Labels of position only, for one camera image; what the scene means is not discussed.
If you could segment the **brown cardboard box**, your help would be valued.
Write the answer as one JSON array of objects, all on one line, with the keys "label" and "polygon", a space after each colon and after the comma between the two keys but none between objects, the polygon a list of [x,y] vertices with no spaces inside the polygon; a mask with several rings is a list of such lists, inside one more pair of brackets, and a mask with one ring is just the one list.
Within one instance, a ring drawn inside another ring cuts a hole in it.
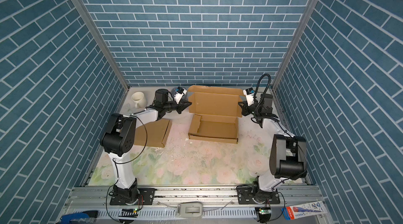
[{"label": "brown cardboard box", "polygon": [[133,145],[148,147],[161,147],[166,146],[166,142],[172,127],[172,121],[169,119],[160,119],[158,121],[147,123],[145,126],[140,124],[135,131],[135,139]]}]

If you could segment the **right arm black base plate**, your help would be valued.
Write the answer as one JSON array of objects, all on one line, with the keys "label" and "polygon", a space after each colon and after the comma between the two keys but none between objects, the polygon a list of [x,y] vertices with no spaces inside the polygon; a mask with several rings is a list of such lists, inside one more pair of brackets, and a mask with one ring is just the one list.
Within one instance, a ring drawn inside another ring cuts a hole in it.
[{"label": "right arm black base plate", "polygon": [[277,192],[262,191],[247,185],[236,187],[238,204],[280,204],[279,194]]}]

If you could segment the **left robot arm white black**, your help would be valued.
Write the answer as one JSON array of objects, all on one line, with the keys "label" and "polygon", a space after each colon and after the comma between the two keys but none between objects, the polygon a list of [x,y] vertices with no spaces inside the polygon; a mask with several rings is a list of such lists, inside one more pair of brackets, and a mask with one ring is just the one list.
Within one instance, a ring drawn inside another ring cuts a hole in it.
[{"label": "left robot arm white black", "polygon": [[162,119],[166,113],[176,111],[181,114],[192,103],[186,99],[187,90],[181,86],[172,92],[167,89],[158,89],[150,106],[143,111],[124,116],[114,113],[110,116],[105,133],[100,140],[106,153],[113,163],[116,183],[113,191],[125,198],[136,196],[137,181],[133,173],[131,162],[135,159],[129,157],[135,139],[135,131],[147,123]]}]

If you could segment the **brown cardboard sheet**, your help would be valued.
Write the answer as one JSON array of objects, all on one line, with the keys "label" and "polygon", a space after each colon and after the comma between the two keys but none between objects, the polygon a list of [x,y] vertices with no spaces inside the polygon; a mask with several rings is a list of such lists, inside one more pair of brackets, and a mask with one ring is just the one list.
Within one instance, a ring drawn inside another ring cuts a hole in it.
[{"label": "brown cardboard sheet", "polygon": [[189,112],[193,114],[188,131],[191,140],[237,144],[238,119],[242,117],[239,102],[244,96],[237,88],[189,87]]}]

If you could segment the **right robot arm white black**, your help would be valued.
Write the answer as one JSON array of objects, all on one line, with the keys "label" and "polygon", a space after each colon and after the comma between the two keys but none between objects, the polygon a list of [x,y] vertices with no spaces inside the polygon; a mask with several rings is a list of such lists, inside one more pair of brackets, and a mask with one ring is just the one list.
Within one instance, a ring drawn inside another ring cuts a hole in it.
[{"label": "right robot arm white black", "polygon": [[258,99],[253,88],[245,89],[243,94],[246,100],[238,103],[242,115],[253,115],[252,121],[273,136],[269,170],[257,176],[252,186],[252,197],[261,203],[274,198],[277,188],[284,182],[306,177],[306,139],[286,130],[279,117],[273,114],[273,95],[262,93]]}]

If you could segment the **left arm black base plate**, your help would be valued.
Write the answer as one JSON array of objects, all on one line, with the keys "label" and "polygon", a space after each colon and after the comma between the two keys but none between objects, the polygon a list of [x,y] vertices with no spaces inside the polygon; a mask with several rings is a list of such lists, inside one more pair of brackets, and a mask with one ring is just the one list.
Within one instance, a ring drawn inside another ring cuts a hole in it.
[{"label": "left arm black base plate", "polygon": [[151,206],[154,201],[155,188],[135,188],[134,190],[115,187],[109,193],[111,206]]}]

